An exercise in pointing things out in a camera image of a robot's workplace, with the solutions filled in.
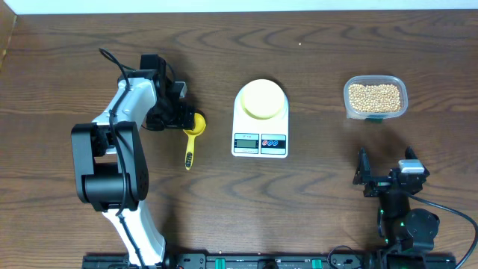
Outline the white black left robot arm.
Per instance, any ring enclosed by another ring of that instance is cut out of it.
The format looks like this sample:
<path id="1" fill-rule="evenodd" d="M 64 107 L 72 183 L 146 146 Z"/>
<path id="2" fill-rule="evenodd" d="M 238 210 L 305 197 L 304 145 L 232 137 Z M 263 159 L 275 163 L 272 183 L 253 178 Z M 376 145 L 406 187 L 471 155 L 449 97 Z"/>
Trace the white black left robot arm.
<path id="1" fill-rule="evenodd" d="M 176 80 L 159 55 L 144 54 L 140 66 L 121 64 L 107 49 L 100 54 L 119 67 L 117 93 L 89 123 L 71 131 L 78 198 L 115 227 L 127 252 L 89 254 L 83 268 L 175 268 L 164 236 L 146 204 L 149 171 L 140 130 L 191 130 L 196 109 L 187 104 L 187 85 Z"/>

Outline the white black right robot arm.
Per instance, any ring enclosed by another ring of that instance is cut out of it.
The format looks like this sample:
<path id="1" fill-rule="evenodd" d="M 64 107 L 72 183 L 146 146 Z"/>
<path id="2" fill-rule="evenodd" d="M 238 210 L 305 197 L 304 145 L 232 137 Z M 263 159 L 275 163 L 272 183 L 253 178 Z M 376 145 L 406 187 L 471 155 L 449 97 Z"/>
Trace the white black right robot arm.
<path id="1" fill-rule="evenodd" d="M 426 209 L 412 209 L 409 197 L 423 189 L 428 176 L 411 147 L 386 176 L 374 176 L 365 149 L 359 150 L 353 184 L 364 186 L 365 197 L 379 199 L 377 229 L 386 243 L 364 259 L 365 268 L 427 267 L 426 254 L 434 248 L 440 220 Z"/>

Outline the yellow measuring scoop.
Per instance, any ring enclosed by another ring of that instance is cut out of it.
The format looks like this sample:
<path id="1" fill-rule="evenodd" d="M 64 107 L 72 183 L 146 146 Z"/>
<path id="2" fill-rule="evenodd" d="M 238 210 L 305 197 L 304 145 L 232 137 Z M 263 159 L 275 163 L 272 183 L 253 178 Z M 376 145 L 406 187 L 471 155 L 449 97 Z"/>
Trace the yellow measuring scoop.
<path id="1" fill-rule="evenodd" d="M 187 135 L 187 146 L 184 158 L 184 166 L 186 170 L 190 170 L 193 166 L 195 139 L 205 131 L 206 126 L 205 118 L 200 113 L 195 113 L 193 129 L 184 130 L 184 133 Z"/>

